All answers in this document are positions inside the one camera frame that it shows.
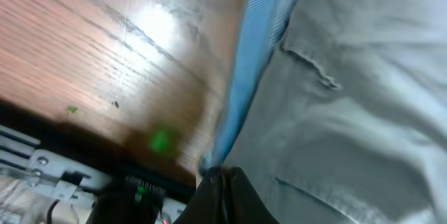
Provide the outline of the khaki green shorts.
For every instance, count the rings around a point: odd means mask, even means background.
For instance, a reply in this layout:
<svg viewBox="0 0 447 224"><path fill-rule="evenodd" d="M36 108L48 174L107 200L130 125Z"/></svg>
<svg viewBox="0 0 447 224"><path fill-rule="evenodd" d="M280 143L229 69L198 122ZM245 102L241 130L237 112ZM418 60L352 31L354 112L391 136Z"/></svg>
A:
<svg viewBox="0 0 447 224"><path fill-rule="evenodd" d="M296 0L223 163L280 223L445 223L446 0Z"/></svg>

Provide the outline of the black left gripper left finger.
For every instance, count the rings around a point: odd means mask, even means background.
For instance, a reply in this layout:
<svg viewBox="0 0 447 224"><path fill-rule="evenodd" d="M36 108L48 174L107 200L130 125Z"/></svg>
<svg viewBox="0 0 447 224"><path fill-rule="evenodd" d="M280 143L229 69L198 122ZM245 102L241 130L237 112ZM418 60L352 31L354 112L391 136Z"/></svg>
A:
<svg viewBox="0 0 447 224"><path fill-rule="evenodd" d="M221 224L223 171L220 167L209 169L195 194L174 224Z"/></svg>

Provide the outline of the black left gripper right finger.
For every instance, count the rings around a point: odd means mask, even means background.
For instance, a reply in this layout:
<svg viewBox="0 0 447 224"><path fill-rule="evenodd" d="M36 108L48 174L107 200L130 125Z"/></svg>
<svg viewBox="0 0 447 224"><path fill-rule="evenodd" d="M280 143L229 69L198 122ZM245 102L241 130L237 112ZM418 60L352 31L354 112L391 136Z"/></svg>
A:
<svg viewBox="0 0 447 224"><path fill-rule="evenodd" d="M239 167L223 170L223 223L278 224Z"/></svg>

